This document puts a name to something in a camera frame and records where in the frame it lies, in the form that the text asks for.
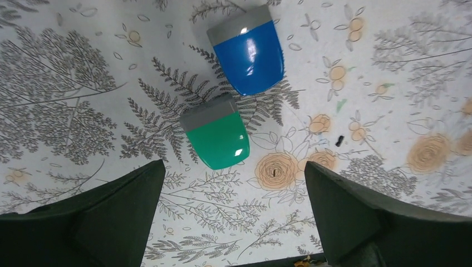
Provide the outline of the teal stamp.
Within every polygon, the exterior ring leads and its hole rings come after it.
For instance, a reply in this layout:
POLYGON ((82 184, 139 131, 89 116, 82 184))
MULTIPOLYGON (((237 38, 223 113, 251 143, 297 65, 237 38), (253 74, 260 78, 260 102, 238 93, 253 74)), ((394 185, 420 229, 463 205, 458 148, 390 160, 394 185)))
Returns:
POLYGON ((248 133, 230 93, 183 112, 179 122, 196 154, 212 170, 231 167, 250 155, 248 133))

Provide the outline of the blue stamp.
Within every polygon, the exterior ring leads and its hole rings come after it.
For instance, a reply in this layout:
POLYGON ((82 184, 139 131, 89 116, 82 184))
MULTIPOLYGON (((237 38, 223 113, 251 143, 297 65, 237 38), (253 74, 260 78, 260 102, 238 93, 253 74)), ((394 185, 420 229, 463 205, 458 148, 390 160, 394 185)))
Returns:
POLYGON ((228 82, 240 95, 262 93, 283 79, 283 51, 266 4, 206 33, 228 82))

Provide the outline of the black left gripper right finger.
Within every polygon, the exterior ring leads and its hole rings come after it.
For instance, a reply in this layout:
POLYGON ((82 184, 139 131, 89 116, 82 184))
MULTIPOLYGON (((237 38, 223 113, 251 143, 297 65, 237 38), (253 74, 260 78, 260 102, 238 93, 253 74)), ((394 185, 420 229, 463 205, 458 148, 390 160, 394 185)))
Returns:
POLYGON ((471 218, 399 201, 315 162, 304 175, 331 266, 471 265, 471 218))

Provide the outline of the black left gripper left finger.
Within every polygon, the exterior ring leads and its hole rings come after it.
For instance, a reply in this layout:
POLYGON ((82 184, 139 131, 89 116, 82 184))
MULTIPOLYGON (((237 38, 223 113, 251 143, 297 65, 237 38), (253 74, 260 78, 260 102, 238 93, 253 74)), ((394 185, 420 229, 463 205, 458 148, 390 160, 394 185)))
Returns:
POLYGON ((1 215, 1 265, 140 266, 165 174, 156 160, 76 196, 1 215))

